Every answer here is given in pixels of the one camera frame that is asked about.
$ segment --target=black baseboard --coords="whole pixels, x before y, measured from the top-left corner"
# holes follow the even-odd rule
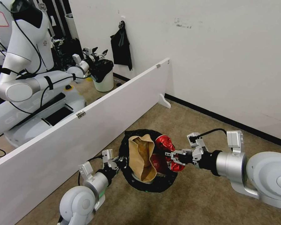
[[[118,79],[120,79],[120,80],[122,80],[122,81],[125,81],[125,82],[130,80],[129,78],[123,77],[123,76],[121,76],[121,75],[119,75],[117,73],[113,73],[113,76],[118,78]]]
[[[171,96],[169,94],[165,94],[165,98],[167,98],[167,99],[169,99],[171,101],[177,102],[177,103],[179,103],[181,105],[184,105],[184,106],[186,106],[188,108],[191,108],[193,110],[196,110],[196,111],[198,111],[200,113],[203,113],[205,115],[208,115],[210,117],[213,117],[213,118],[215,118],[215,119],[217,119],[219,121],[222,121],[224,123],[230,124],[230,125],[232,125],[234,127],[237,127],[239,129],[247,131],[247,132],[249,132],[251,134],[254,134],[254,135],[258,136],[258,137],[261,137],[261,138],[263,138],[263,139],[265,139],[267,141],[270,141],[270,142],[275,143],[277,145],[281,145],[281,139],[279,139],[277,137],[274,137],[274,136],[272,136],[270,134],[264,133],[264,132],[262,132],[260,130],[257,130],[255,128],[249,127],[247,125],[244,125],[242,123],[239,123],[239,122],[237,122],[235,120],[232,120],[232,119],[229,119],[227,117],[221,116],[221,115],[219,115],[217,113],[211,112],[211,111],[209,111],[207,109],[201,108],[199,106],[196,106],[194,104],[191,104],[189,102],[186,102],[184,100],[176,98],[176,97]]]

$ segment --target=brown paper bag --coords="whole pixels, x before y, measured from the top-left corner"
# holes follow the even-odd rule
[[[129,167],[143,182],[153,180],[157,174],[150,160],[153,149],[154,141],[151,140],[149,134],[129,138]]]

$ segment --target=metal hinge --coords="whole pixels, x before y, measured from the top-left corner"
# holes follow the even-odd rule
[[[83,117],[85,115],[85,111],[81,111],[78,114],[76,114],[76,116],[80,119],[81,117]]]

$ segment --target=trash bin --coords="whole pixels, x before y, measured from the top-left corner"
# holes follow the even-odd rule
[[[74,18],[73,18],[73,14],[68,13],[67,15],[65,15],[65,18],[66,18],[72,38],[79,39],[77,30],[76,30],[76,26],[75,26],[75,22],[74,22]]]
[[[95,62],[93,68],[90,69],[91,77],[94,81],[95,88],[100,92],[107,92],[113,89],[113,62],[102,59]]]

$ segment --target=white partition board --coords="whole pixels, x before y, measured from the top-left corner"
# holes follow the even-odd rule
[[[166,58],[85,107],[83,117],[70,116],[1,158],[0,225],[18,222],[72,176],[79,164],[162,101],[160,94],[165,93],[171,71]]]

